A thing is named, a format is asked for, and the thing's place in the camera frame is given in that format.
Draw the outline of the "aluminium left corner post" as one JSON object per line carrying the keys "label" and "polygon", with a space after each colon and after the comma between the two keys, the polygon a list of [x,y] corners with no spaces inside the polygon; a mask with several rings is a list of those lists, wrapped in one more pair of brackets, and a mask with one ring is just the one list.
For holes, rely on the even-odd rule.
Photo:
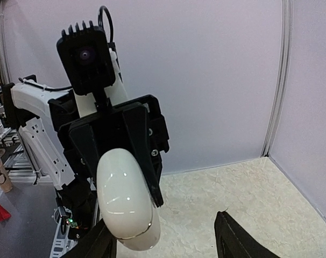
{"label": "aluminium left corner post", "polygon": [[268,128],[261,151],[262,157],[269,157],[274,140],[278,131],[279,121],[281,118],[282,107],[287,87],[291,45],[293,34],[293,2],[291,0],[282,1],[282,23],[281,23],[281,44],[280,44],[280,59],[278,66],[277,83],[271,115],[268,123]]}

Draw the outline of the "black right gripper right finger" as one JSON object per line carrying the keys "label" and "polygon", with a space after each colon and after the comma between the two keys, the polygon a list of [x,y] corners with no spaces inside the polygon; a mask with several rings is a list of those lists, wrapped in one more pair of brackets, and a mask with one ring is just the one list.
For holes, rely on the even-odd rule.
{"label": "black right gripper right finger", "polygon": [[274,257],[276,254],[257,242],[226,211],[218,211],[214,222],[218,257]]}

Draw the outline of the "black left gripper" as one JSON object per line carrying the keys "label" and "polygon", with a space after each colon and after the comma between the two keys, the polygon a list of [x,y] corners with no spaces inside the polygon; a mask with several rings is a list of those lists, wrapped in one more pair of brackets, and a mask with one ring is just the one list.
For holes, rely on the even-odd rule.
{"label": "black left gripper", "polygon": [[154,204],[163,206],[162,160],[152,151],[168,152],[169,135],[156,97],[146,95],[105,112],[71,118],[58,126],[57,133],[74,173],[86,178],[96,177],[98,161],[107,151],[129,151],[139,164]]}

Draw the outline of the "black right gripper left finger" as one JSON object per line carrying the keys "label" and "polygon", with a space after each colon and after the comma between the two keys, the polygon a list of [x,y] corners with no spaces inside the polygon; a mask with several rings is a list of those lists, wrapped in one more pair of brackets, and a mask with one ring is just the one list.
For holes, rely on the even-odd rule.
{"label": "black right gripper left finger", "polygon": [[78,243],[68,251],[65,258],[115,258],[117,240],[103,221],[99,221]]}

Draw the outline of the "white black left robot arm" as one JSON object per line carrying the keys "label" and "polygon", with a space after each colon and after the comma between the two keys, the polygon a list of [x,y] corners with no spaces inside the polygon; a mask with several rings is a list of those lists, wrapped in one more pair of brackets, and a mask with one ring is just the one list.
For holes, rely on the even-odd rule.
{"label": "white black left robot arm", "polygon": [[101,115],[92,94],[50,88],[38,84],[34,75],[2,86],[6,118],[22,138],[36,172],[51,178],[58,204],[71,211],[71,224],[85,231],[94,214],[89,179],[96,178],[101,155],[112,149],[126,149],[134,156],[155,205],[163,204],[160,153],[169,151],[169,135],[157,98],[128,99],[120,78],[104,91],[111,109]]}

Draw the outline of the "white earbud charging case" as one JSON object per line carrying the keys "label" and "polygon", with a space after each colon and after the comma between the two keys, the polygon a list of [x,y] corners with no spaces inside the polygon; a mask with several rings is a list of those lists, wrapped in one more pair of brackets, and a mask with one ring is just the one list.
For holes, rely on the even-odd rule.
{"label": "white earbud charging case", "polygon": [[102,219],[122,245],[141,252],[159,242],[157,208],[142,170],[128,150],[115,148],[101,156],[96,187]]}

